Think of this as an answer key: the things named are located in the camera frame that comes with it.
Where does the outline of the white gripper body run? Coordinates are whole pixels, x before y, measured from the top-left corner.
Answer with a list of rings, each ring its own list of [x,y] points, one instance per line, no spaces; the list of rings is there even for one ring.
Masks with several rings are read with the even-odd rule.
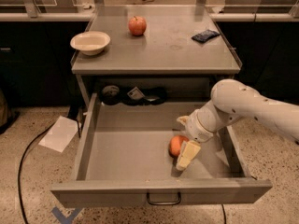
[[[187,118],[185,124],[185,133],[187,136],[199,143],[205,143],[213,137],[213,133],[208,131],[200,122],[199,109],[194,110]]]

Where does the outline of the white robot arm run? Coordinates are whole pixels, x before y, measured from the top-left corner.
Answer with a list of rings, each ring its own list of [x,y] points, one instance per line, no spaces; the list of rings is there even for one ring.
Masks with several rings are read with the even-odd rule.
[[[178,155],[176,169],[184,171],[196,157],[201,145],[220,129],[242,118],[251,118],[263,126],[299,141],[299,106],[262,96],[253,88],[234,79],[217,82],[210,100],[189,116],[177,118],[185,127],[189,141],[184,141]]]

